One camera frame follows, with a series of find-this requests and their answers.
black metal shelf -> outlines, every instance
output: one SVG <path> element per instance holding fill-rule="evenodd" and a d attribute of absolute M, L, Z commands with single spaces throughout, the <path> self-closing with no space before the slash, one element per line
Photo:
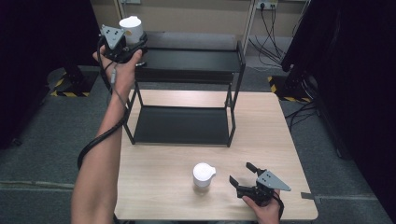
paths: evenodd
<path fill-rule="evenodd" d="M 136 142 L 227 145 L 227 111 L 223 107 L 150 106 L 141 108 Z"/>
<path fill-rule="evenodd" d="M 235 131 L 233 109 L 245 71 L 245 57 L 238 42 L 234 50 L 150 49 L 136 68 L 130 109 L 138 96 L 141 105 L 134 136 L 124 125 L 131 142 L 230 146 Z M 232 95 L 234 74 L 239 74 Z M 228 85 L 224 107 L 145 105 L 138 83 L 183 82 Z M 230 107 L 232 127 L 228 124 Z"/>

paper cup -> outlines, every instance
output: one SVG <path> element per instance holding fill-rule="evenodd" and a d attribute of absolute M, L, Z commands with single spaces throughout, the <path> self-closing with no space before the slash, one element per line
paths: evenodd
<path fill-rule="evenodd" d="M 139 42 L 140 36 L 143 34 L 142 21 L 136 16 L 131 16 L 120 21 L 120 27 L 125 31 L 125 39 L 127 45 L 133 45 Z"/>
<path fill-rule="evenodd" d="M 216 168 L 201 162 L 195 165 L 192 175 L 194 184 L 200 188 L 205 188 L 210 185 L 212 177 L 216 175 Z"/>

black cable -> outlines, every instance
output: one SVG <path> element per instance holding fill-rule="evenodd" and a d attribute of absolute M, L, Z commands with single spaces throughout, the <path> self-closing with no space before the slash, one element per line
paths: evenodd
<path fill-rule="evenodd" d="M 261 50 L 267 51 L 269 54 L 273 55 L 275 58 L 279 58 L 279 55 L 274 54 L 271 50 L 266 49 L 265 46 L 264 46 L 264 45 L 267 43 L 268 38 L 271 39 L 271 42 L 273 42 L 273 41 L 272 41 L 272 37 L 271 37 L 270 34 L 267 36 L 267 38 L 265 38 L 264 43 L 261 44 L 261 46 L 262 46 L 262 47 L 261 47 Z"/>
<path fill-rule="evenodd" d="M 277 57 L 277 55 L 275 55 L 273 52 L 271 52 L 271 50 L 266 49 L 265 46 L 264 46 L 265 43 L 267 42 L 269 36 L 267 36 L 267 38 L 265 39 L 264 43 L 262 43 L 262 44 L 260 43 L 260 41 L 259 41 L 259 39 L 257 38 L 256 35 L 255 35 L 255 37 L 256 37 L 257 43 L 258 43 L 259 45 L 261 45 L 260 50 L 263 50 L 263 51 L 267 52 L 268 54 L 272 55 L 272 56 L 275 57 L 275 58 Z"/>
<path fill-rule="evenodd" d="M 283 204 L 282 200 L 280 200 L 279 194 L 274 192 L 275 195 L 273 195 L 272 197 L 277 201 L 277 203 L 279 204 L 279 220 L 282 218 L 283 215 L 283 210 L 285 209 L 285 204 Z"/>
<path fill-rule="evenodd" d="M 301 86 L 303 87 L 305 93 L 309 96 L 309 98 L 311 98 L 311 100 L 315 100 L 318 97 L 316 87 L 313 86 L 309 79 L 303 79 Z"/>
<path fill-rule="evenodd" d="M 106 70 L 107 68 L 113 64 L 113 62 L 111 62 L 110 64 L 108 64 L 106 66 L 106 68 L 103 67 L 103 62 L 102 62 L 102 58 L 101 58 L 101 54 L 100 54 L 100 48 L 103 45 L 103 42 L 105 40 L 104 36 L 101 36 L 99 41 L 98 41 L 98 45 L 97 45 L 97 57 L 98 57 L 98 62 L 99 62 L 99 67 L 100 67 L 100 74 L 102 77 L 102 80 L 105 82 L 107 89 L 110 91 L 110 93 L 112 92 L 112 88 L 111 88 L 111 84 L 107 79 L 106 76 Z M 85 146 L 79 153 L 78 155 L 78 169 L 81 168 L 82 162 L 84 160 L 85 155 L 87 155 L 87 153 L 96 145 L 98 145 L 99 143 L 101 143 L 103 140 L 105 140 L 106 138 L 108 138 L 111 134 L 113 134 L 118 128 L 120 128 L 127 120 L 128 120 L 128 109 L 125 108 L 124 111 L 124 115 L 123 117 L 120 119 L 119 122 L 117 122 L 111 129 L 109 129 L 108 131 L 102 133 L 101 135 L 97 136 L 96 138 L 94 138 L 93 140 L 91 140 L 91 142 Z"/>
<path fill-rule="evenodd" d="M 263 15 L 263 10 L 262 10 L 262 22 L 264 23 L 265 31 L 267 32 L 268 36 L 270 37 L 271 42 L 273 43 L 273 45 L 274 45 L 274 47 L 276 49 L 277 57 L 280 59 L 279 51 L 281 49 L 276 45 L 276 42 L 275 42 L 275 32 L 274 32 L 274 30 L 275 30 L 275 20 L 276 20 L 276 10 L 272 9 L 272 19 L 271 19 L 272 27 L 271 27 L 271 32 L 268 31 L 268 26 L 267 26 L 267 23 L 265 22 L 264 15 Z"/>
<path fill-rule="evenodd" d="M 265 65 L 271 65 L 271 66 L 275 66 L 275 67 L 281 67 L 280 66 L 280 61 L 278 61 L 277 59 L 276 59 L 276 57 L 275 56 L 273 56 L 273 55 L 270 55 L 268 52 L 270 52 L 270 53 L 272 53 L 271 51 L 268 51 L 267 49 L 260 49 L 256 44 L 254 44 L 253 43 L 253 41 L 251 40 L 251 39 L 249 39 L 249 42 L 250 42 L 250 44 L 259 52 L 259 60 L 260 60 L 260 62 L 261 63 L 263 63 L 263 64 L 265 64 Z M 263 61 L 262 61 L 262 58 L 261 58 L 261 54 L 264 54 L 265 56 L 267 56 L 270 60 L 272 60 L 274 63 L 276 63 L 276 64 L 269 64 L 269 63 L 264 63 Z"/>
<path fill-rule="evenodd" d="M 303 105 L 303 106 L 302 106 L 300 109 L 298 109 L 297 111 L 295 111 L 295 112 L 293 112 L 293 113 L 291 113 L 291 114 L 289 114 L 289 115 L 287 115 L 287 116 L 285 117 L 285 119 L 287 119 L 287 118 L 289 118 L 289 117 L 291 116 L 290 126 L 289 126 L 289 131 L 290 131 L 290 132 L 291 132 L 291 128 L 292 128 L 292 126 L 293 126 L 294 124 L 299 123 L 299 122 L 303 121 L 304 119 L 309 118 L 310 116 L 312 116 L 312 115 L 314 114 L 314 113 L 308 114 L 306 118 L 301 119 L 301 120 L 297 121 L 296 123 L 293 123 L 294 119 L 297 117 L 297 115 L 298 115 L 300 112 L 302 112 L 302 111 L 304 111 L 304 110 L 307 110 L 307 109 L 315 109 L 315 108 L 316 108 L 315 106 L 306 108 L 308 105 L 311 105 L 311 104 L 313 104 L 313 103 L 314 103 L 314 102 L 311 101 L 311 102 L 309 102 L 308 104 Z"/>
<path fill-rule="evenodd" d="M 273 44 L 274 44 L 274 47 L 275 47 L 275 50 L 276 50 L 276 53 L 277 53 L 277 56 L 279 57 L 279 59 L 280 59 L 280 55 L 281 55 L 281 53 L 280 53 L 280 51 L 282 51 L 277 45 L 276 45 L 276 40 L 275 40 L 275 21 L 276 21 L 276 7 L 273 7 L 273 6 L 271 6 L 271 8 L 272 8 L 272 13 L 271 13 L 271 18 L 272 18 L 272 27 L 271 27 L 271 30 L 272 30 L 272 34 L 273 34 Z"/>

wooden table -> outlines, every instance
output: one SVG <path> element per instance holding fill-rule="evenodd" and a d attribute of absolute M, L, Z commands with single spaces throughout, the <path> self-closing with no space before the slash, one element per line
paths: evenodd
<path fill-rule="evenodd" d="M 146 105 L 221 106 L 223 91 L 142 91 Z M 134 130 L 139 104 L 128 122 Z M 292 142 L 277 97 L 269 92 L 240 92 L 235 108 L 236 131 L 230 147 L 132 145 L 124 132 L 120 161 L 119 219 L 255 220 L 254 213 L 236 197 L 229 183 L 253 186 L 257 175 L 246 162 L 268 169 L 291 187 L 281 191 L 283 220 L 313 220 L 318 210 Z M 192 169 L 199 162 L 216 167 L 206 192 L 196 190 Z"/>

wall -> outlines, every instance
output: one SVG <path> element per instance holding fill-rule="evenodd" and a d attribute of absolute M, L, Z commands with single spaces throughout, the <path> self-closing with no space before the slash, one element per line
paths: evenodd
<path fill-rule="evenodd" d="M 117 0 L 91 0 L 96 19 L 101 26 L 118 27 L 126 16 L 138 16 L 145 31 L 193 32 L 210 34 L 234 34 L 242 39 L 249 19 L 249 0 L 142 0 L 141 5 L 121 5 Z M 276 36 L 291 36 L 294 25 L 304 8 L 302 1 L 280 1 L 276 11 Z M 263 12 L 267 25 L 271 25 L 271 11 Z M 262 15 L 255 10 L 251 35 L 266 35 Z"/>

